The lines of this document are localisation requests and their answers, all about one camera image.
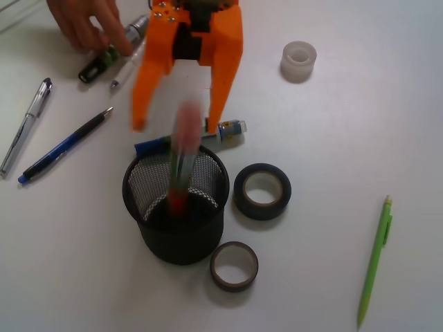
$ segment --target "pen clip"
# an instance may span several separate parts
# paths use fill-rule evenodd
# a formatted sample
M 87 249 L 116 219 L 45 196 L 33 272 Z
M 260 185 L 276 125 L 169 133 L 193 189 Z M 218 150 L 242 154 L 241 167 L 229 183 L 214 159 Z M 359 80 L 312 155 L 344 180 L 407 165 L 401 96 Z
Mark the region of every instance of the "pen clip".
M 388 235 L 389 235 L 389 229 L 390 229 L 390 222 L 392 221 L 392 216 L 389 216 L 388 223 L 386 224 L 386 231 L 385 231 L 385 237 L 383 238 L 383 245 L 386 244 L 388 241 Z

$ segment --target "black tape roll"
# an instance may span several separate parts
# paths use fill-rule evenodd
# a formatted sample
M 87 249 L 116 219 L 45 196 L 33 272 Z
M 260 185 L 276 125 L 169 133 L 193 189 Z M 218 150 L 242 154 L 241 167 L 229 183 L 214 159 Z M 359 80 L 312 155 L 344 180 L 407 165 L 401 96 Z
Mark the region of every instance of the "black tape roll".
M 250 199 L 246 193 L 246 182 L 259 173 L 273 176 L 280 185 L 277 199 L 270 203 L 258 203 Z M 285 173 L 276 166 L 270 164 L 253 164 L 244 168 L 235 178 L 234 202 L 245 216 L 255 220 L 274 219 L 283 213 L 291 198 L 291 183 Z
M 229 247 L 239 247 L 239 248 L 245 250 L 244 253 L 246 252 L 248 255 L 248 258 L 250 259 L 250 261 L 249 261 L 250 266 L 247 266 L 247 267 L 245 266 L 245 268 L 249 268 L 249 278 L 247 280 L 237 283 L 237 284 L 233 284 L 233 283 L 223 280 L 222 277 L 220 275 L 218 275 L 217 271 L 216 271 L 216 259 L 218 258 L 220 253 L 222 253 L 226 249 L 229 249 Z M 224 265 L 224 264 L 230 264 L 230 263 L 234 263 L 234 262 L 223 261 L 221 264 Z M 245 291 L 247 288 L 251 287 L 252 283 L 254 282 L 255 278 L 257 277 L 257 273 L 258 273 L 257 255 L 255 254 L 254 250 L 252 250 L 249 246 L 247 246 L 246 244 L 244 244 L 242 242 L 233 241 L 233 242 L 227 242 L 225 244 L 222 244 L 220 247 L 218 247 L 216 249 L 216 251 L 214 252 L 214 254 L 210 260 L 210 274 L 212 275 L 215 284 L 218 287 L 220 287 L 223 291 L 226 291 L 226 292 L 239 293 L 239 292 Z

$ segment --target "hand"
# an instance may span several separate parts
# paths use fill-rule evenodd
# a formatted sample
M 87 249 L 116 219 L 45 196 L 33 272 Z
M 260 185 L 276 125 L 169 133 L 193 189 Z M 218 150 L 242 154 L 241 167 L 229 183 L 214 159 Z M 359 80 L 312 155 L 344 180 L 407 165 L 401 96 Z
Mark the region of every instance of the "hand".
M 132 45 L 120 23 L 116 0 L 46 0 L 60 30 L 73 47 L 101 51 L 111 42 L 123 55 L 132 53 Z M 104 32 L 92 25 L 95 16 Z

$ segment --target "clear tape roll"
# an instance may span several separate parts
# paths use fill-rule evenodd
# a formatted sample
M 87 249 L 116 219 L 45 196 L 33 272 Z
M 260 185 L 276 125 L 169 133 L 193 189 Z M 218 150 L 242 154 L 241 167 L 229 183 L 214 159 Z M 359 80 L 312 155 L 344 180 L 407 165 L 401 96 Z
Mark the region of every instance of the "clear tape roll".
M 316 59 L 317 51 L 311 44 L 293 41 L 283 49 L 282 74 L 292 82 L 305 80 L 311 75 Z

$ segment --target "pen tip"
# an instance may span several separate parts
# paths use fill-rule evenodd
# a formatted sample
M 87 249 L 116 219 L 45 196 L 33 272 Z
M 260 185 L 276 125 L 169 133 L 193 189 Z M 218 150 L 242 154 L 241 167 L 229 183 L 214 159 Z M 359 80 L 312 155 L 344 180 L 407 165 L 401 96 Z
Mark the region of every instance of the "pen tip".
M 109 107 L 107 110 L 103 111 L 103 116 L 107 116 L 109 113 L 111 113 L 111 111 L 113 111 L 114 108 L 113 107 Z

